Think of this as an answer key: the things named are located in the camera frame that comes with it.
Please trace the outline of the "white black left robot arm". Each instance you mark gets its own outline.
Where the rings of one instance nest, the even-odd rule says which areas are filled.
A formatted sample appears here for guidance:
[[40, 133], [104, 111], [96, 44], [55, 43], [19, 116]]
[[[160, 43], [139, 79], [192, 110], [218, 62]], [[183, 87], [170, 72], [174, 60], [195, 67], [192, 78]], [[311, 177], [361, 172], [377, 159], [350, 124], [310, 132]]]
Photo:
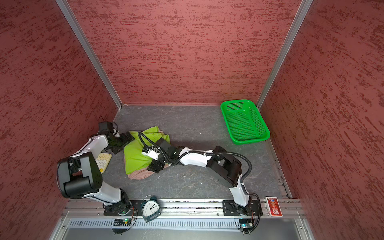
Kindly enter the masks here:
[[57, 164], [57, 185], [64, 198], [92, 199], [103, 204], [105, 215], [125, 216], [134, 208], [127, 193], [103, 181], [96, 158], [103, 150], [119, 153], [134, 138], [130, 133], [91, 136], [88, 142], [73, 155]]

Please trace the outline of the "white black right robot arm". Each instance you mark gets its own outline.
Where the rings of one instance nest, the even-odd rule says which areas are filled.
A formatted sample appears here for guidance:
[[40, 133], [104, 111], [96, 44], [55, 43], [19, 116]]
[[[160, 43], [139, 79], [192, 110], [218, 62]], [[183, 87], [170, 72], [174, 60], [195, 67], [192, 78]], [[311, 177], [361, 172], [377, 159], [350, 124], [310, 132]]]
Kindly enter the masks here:
[[144, 144], [142, 154], [152, 159], [147, 170], [159, 173], [170, 166], [198, 166], [208, 170], [220, 184], [229, 188], [238, 215], [251, 214], [252, 198], [247, 191], [244, 180], [252, 171], [252, 163], [245, 156], [228, 152], [217, 146], [213, 150], [192, 150], [187, 147], [173, 147], [160, 139], [154, 145]]

